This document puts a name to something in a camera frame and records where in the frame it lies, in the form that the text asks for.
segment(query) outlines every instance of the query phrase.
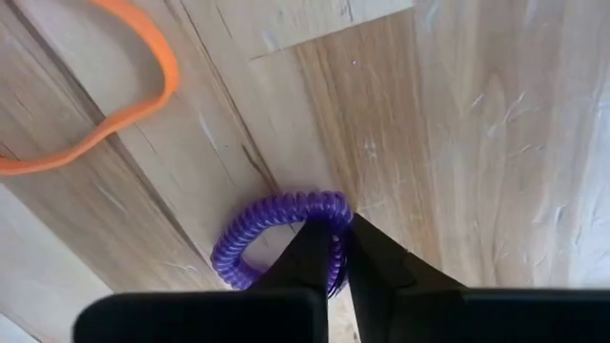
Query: orange rubber band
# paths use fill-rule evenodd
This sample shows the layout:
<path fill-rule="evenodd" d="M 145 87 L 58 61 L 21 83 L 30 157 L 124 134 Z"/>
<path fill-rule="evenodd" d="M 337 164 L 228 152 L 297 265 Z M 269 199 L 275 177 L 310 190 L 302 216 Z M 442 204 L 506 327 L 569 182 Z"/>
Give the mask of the orange rubber band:
<path fill-rule="evenodd" d="M 64 166 L 93 148 L 111 133 L 128 127 L 161 109 L 172 97 L 179 84 L 178 63 L 172 49 L 153 21 L 128 0 L 91 0 L 94 4 L 114 14 L 130 26 L 149 46 L 163 70 L 163 92 L 106 118 L 95 130 L 76 146 L 50 156 L 31 161 L 16 161 L 0 157 L 0 175 L 18 175 L 41 172 Z"/>

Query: black plastic object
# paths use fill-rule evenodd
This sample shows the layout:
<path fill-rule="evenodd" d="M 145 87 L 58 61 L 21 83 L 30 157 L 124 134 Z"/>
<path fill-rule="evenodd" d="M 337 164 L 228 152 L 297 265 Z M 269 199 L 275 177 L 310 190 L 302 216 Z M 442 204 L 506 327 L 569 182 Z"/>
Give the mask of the black plastic object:
<path fill-rule="evenodd" d="M 79 316 L 74 341 L 325 343 L 327 229 L 308 222 L 245 292 L 98 301 Z M 608 291 L 468 289 L 359 215 L 347 242 L 362 343 L 610 342 Z"/>

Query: wood surface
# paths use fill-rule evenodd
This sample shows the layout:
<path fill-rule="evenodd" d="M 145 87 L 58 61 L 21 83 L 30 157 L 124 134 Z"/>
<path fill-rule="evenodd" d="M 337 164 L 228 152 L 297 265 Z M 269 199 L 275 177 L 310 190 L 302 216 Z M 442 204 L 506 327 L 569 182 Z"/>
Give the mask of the wood surface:
<path fill-rule="evenodd" d="M 606 1 L 133 2 L 180 90 L 65 168 L 0 179 L 0 337 L 68 341 L 113 292 L 226 287 L 224 225 L 285 191 L 346 192 L 468 286 L 610 285 Z M 0 38 L 2 155 L 66 148 L 162 85 L 83 0 L 1 2 Z M 359 341 L 349 289 L 329 307 L 331 341 Z"/>

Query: coiled cord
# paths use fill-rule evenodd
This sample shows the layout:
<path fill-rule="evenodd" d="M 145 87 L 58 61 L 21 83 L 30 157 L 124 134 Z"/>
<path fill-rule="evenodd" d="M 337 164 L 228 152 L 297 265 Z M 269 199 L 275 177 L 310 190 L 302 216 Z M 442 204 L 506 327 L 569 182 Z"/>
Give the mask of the coiled cord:
<path fill-rule="evenodd" d="M 341 192 L 287 193 L 255 201 L 238 215 L 216 242 L 212 266 L 233 288 L 245 290 L 262 274 L 248 265 L 241 254 L 263 231 L 307 219 L 329 223 L 332 235 L 328 266 L 328 295 L 338 294 L 345 281 L 345 239 L 354 214 Z"/>

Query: purple spiral keychain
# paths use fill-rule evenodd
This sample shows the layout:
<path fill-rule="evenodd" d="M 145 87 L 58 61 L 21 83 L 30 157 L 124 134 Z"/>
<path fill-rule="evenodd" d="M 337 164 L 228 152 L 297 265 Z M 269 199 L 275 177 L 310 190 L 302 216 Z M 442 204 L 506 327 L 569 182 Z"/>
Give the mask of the purple spiral keychain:
<path fill-rule="evenodd" d="M 341 192 L 310 192 L 275 195 L 255 201 L 229 224 L 212 252 L 212 266 L 218 275 L 238 290 L 249 288 L 263 273 L 248 265 L 241 254 L 263 231 L 307 219 L 329 223 L 332 236 L 329 251 L 328 295 L 338 294 L 345 275 L 344 233 L 354 214 Z"/>

